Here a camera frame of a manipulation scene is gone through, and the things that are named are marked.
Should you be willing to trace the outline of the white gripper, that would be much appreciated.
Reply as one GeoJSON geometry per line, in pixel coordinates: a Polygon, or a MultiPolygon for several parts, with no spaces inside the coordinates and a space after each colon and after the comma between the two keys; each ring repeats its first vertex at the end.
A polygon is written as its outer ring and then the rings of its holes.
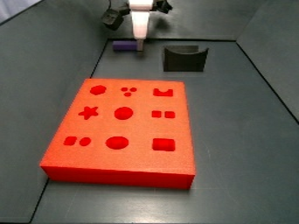
{"type": "Polygon", "coordinates": [[[128,0],[130,10],[133,36],[136,39],[136,50],[144,50],[144,39],[146,36],[146,26],[149,20],[149,12],[153,8],[153,0],[128,0]]]}

